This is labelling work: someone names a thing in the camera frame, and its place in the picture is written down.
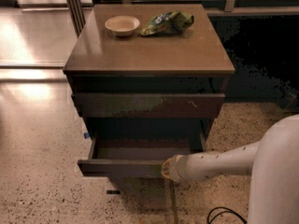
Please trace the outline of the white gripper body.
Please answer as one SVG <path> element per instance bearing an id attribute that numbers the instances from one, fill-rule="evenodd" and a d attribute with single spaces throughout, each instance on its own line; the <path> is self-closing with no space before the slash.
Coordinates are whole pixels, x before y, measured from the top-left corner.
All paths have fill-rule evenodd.
<path id="1" fill-rule="evenodd" d="M 186 157 L 184 155 L 175 155 L 167 159 L 161 168 L 161 174 L 164 178 L 175 182 L 185 180 Z"/>

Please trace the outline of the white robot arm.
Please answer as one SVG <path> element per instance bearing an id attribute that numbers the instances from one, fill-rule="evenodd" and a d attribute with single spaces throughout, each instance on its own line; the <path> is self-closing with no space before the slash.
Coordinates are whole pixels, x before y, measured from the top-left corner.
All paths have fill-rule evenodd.
<path id="1" fill-rule="evenodd" d="M 248 224 L 299 224 L 299 115 L 243 147 L 175 155 L 162 165 L 162 175 L 176 182 L 250 175 Z"/>

